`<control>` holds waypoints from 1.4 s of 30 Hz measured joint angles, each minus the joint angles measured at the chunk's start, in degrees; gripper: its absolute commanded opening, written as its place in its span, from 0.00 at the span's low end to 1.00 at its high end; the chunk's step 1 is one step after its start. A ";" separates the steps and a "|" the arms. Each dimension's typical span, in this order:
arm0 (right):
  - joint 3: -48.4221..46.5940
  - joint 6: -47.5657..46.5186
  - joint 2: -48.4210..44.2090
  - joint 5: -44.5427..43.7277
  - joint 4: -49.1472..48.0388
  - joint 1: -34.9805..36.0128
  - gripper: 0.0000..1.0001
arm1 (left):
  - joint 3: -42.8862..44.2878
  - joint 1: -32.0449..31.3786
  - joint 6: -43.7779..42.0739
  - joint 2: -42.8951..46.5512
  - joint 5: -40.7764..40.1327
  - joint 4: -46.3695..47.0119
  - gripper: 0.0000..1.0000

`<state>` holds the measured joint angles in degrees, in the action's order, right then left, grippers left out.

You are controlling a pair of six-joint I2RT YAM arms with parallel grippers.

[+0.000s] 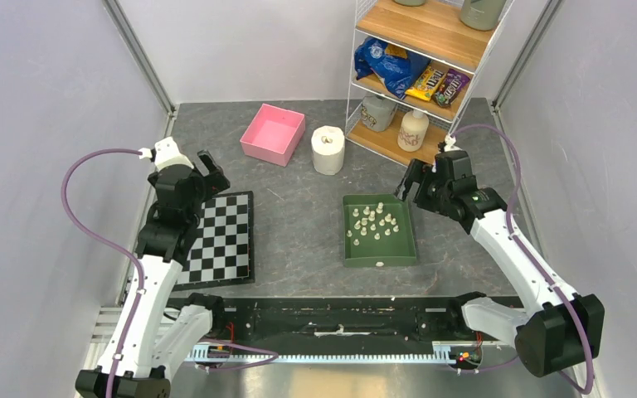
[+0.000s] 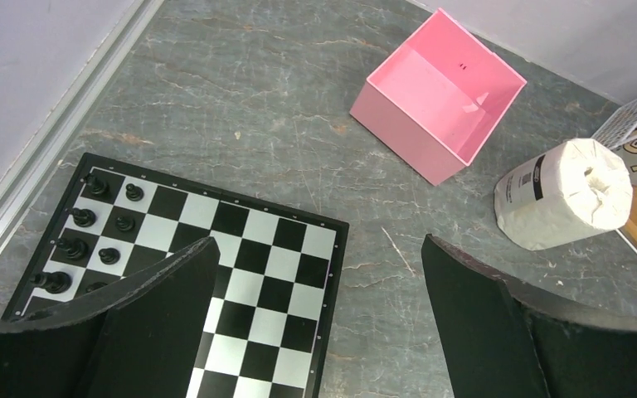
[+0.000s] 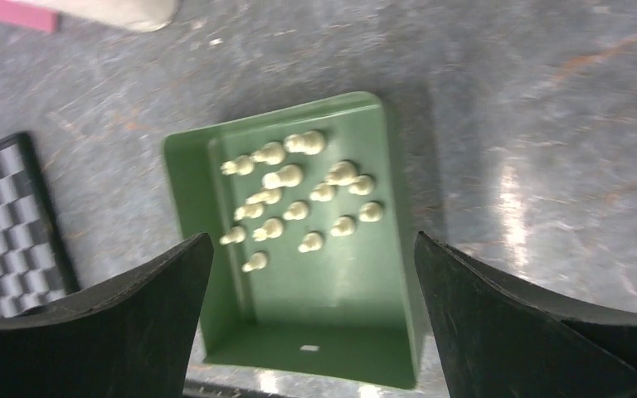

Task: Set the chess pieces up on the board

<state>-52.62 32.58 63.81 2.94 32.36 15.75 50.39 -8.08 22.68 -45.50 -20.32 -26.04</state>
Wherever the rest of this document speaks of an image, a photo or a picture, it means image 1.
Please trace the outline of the green plastic tray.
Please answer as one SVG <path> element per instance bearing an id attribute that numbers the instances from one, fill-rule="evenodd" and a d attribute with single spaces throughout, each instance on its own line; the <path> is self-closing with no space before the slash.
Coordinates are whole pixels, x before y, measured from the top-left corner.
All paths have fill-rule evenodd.
<path id="1" fill-rule="evenodd" d="M 382 214 L 376 213 L 383 202 Z M 348 268 L 407 267 L 416 264 L 410 207 L 392 194 L 352 194 L 342 200 L 343 265 Z"/>

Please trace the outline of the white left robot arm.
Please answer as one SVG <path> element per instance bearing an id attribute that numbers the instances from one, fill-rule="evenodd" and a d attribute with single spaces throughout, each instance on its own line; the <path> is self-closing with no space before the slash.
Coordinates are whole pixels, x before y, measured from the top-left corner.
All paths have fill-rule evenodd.
<path id="1" fill-rule="evenodd" d="M 135 271 L 108 345 L 92 370 L 82 370 L 75 390 L 82 397 L 168 397 L 175 373 L 203 337 L 220 337 L 227 326 L 223 300 L 192 294 L 172 326 L 160 333 L 165 308 L 197 239 L 205 202 L 230 183 L 207 151 L 197 156 L 203 174 L 171 137 L 135 155 L 154 165 L 148 182 L 156 199 L 148 209 L 133 251 L 97 235 L 73 214 L 63 181 L 61 201 L 73 223 L 95 240 L 125 255 Z"/>

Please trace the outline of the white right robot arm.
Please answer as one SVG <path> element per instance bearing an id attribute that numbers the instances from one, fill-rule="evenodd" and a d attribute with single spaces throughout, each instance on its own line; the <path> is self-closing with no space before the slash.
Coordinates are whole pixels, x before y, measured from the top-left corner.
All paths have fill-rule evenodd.
<path id="1" fill-rule="evenodd" d="M 491 256 L 522 304 L 520 309 L 472 292 L 450 300 L 447 332 L 466 339 L 475 332 L 516 350 L 536 377 L 583 364 L 599 356 L 605 308 L 594 295 L 581 295 L 559 277 L 508 214 L 505 200 L 491 187 L 479 187 L 469 155 L 455 150 L 428 164 L 413 158 L 395 191 L 405 201 L 416 184 L 413 202 L 422 210 L 458 222 Z"/>

